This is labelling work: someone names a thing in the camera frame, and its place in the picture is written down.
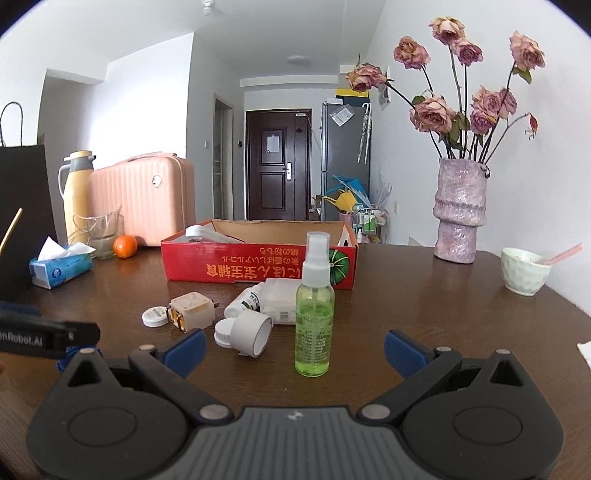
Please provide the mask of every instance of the tissue box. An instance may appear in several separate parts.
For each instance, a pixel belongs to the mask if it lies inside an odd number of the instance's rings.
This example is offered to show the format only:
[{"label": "tissue box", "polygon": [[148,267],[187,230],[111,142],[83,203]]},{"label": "tissue box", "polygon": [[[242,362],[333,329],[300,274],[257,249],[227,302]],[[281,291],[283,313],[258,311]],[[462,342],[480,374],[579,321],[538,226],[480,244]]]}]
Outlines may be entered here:
[{"label": "tissue box", "polygon": [[73,257],[58,258],[43,262],[39,262],[36,258],[33,258],[29,262],[29,271],[31,272],[33,285],[49,290],[89,270],[92,270],[90,254],[74,255]]}]

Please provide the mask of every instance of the white wall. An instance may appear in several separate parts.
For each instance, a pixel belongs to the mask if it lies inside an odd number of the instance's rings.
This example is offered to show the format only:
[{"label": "white wall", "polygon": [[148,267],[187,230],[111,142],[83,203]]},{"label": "white wall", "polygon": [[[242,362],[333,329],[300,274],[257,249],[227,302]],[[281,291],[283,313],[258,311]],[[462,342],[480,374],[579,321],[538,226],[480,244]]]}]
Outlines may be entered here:
[{"label": "white wall", "polygon": [[[514,30],[537,40],[547,67],[533,72],[533,84],[515,77],[512,91],[518,113],[533,112],[538,136],[528,141],[527,123],[506,136],[489,166],[488,223],[478,232],[478,248],[500,254],[511,246],[552,254],[578,242],[591,247],[591,189],[588,136],[591,130],[591,39],[546,0],[388,0],[367,61],[391,66],[396,87],[413,97],[427,86],[420,72],[405,70],[392,58],[400,37],[410,35],[432,57],[428,66],[434,89],[457,108],[449,54],[431,36],[428,23],[451,15],[466,25],[467,36],[484,51],[484,63],[469,69],[470,93],[480,85],[499,90],[512,64],[509,37]],[[437,189],[437,153],[427,136],[408,120],[408,107],[394,99],[384,112],[374,108],[372,185],[381,168],[394,184],[389,208],[390,239],[404,244],[413,236],[425,245],[437,239],[433,196]],[[579,254],[553,268],[548,284],[591,313],[591,252]]]},{"label": "white wall", "polygon": [[213,118],[215,99],[232,107],[233,129],[233,198],[234,218],[244,218],[243,156],[238,148],[242,139],[244,96],[240,76],[223,62],[197,34],[193,39],[187,108],[187,158],[195,166],[197,221],[213,217]]},{"label": "white wall", "polygon": [[185,156],[192,45],[193,34],[174,38],[112,62],[100,85],[64,81],[43,90],[39,132],[60,242],[66,230],[57,171],[71,152],[92,150],[95,168],[152,151]]},{"label": "white wall", "polygon": [[[17,101],[24,111],[23,142],[37,143],[41,91],[47,69],[95,84],[104,80],[108,61],[100,54],[83,51],[69,37],[52,33],[52,26],[63,15],[50,1],[41,2],[0,38],[0,108]],[[20,113],[7,110],[2,130],[8,145],[19,139]]]},{"label": "white wall", "polygon": [[88,148],[90,118],[87,113],[92,107],[92,88],[90,85],[64,81],[51,89],[45,87],[41,97],[39,134],[44,135],[51,207],[57,240],[61,244],[65,244],[67,238],[57,172],[71,152]]},{"label": "white wall", "polygon": [[193,34],[112,62],[92,88],[88,148],[95,168],[153,151],[186,154]]},{"label": "white wall", "polygon": [[312,132],[316,140],[312,140],[312,159],[310,172],[310,193],[320,194],[322,151],[316,141],[322,145],[320,127],[322,125],[322,102],[335,96],[335,88],[285,88],[276,90],[247,90],[244,92],[244,110],[274,110],[288,108],[312,109]]}]

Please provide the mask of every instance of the white bowl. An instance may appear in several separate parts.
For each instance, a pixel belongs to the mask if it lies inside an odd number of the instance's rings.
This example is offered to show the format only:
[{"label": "white bowl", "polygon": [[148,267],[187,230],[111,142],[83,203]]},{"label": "white bowl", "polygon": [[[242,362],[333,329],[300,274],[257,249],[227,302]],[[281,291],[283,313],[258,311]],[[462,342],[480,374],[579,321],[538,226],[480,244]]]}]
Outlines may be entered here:
[{"label": "white bowl", "polygon": [[544,260],[544,257],[526,250],[504,248],[501,252],[501,268],[505,287],[525,297],[538,293],[552,269],[551,265],[541,265]]}]

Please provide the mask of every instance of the orange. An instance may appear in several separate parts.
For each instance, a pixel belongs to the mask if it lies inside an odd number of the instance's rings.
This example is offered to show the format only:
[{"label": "orange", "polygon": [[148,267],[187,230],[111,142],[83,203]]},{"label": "orange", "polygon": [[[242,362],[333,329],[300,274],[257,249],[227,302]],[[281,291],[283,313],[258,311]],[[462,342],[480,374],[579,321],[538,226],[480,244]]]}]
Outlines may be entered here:
[{"label": "orange", "polygon": [[132,235],[118,236],[113,243],[113,252],[119,258],[133,257],[138,251],[138,241]]}]

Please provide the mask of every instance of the ceiling light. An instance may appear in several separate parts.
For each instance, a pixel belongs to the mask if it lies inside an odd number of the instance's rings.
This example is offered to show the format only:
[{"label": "ceiling light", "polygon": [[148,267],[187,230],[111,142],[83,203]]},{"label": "ceiling light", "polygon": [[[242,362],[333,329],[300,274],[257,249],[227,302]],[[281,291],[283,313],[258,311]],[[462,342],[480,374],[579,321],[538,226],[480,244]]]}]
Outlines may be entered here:
[{"label": "ceiling light", "polygon": [[287,63],[291,63],[292,65],[309,65],[312,62],[309,57],[304,57],[303,55],[292,55],[287,59]]},{"label": "ceiling light", "polygon": [[216,4],[216,0],[203,0],[203,15],[206,17],[213,13],[213,6]]}]

